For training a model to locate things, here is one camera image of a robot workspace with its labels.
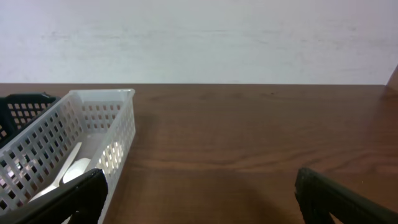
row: wooden table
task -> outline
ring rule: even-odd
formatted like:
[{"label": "wooden table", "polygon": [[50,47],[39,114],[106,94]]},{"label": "wooden table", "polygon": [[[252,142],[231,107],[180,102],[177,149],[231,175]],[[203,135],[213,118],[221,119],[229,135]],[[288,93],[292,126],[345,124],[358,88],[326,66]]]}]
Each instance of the wooden table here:
[{"label": "wooden table", "polygon": [[0,94],[135,88],[137,134],[106,223],[303,223],[311,167],[398,211],[398,93],[384,86],[0,85]]}]

